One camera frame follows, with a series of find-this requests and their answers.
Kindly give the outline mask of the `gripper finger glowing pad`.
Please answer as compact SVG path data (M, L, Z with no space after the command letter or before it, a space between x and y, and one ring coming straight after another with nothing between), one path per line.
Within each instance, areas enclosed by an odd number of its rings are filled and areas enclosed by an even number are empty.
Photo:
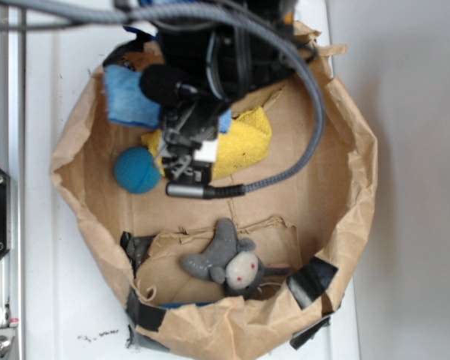
M204 141L199 149L168 145L163 153L163 170L171 181L185 185L207 185L218 158L218 141Z

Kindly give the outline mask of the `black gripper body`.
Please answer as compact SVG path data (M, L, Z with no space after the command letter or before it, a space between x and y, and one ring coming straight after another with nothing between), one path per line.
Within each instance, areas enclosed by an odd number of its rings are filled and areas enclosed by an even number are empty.
M289 40L295 1L194 1L197 17L178 16L181 1L156 1L169 17L159 19L158 43L164 63L188 74L175 106L160 114L163 141L171 146L201 146L215 140L218 118L248 93L278 83L293 71L284 54L253 33L206 16L210 6L241 15L245 22Z

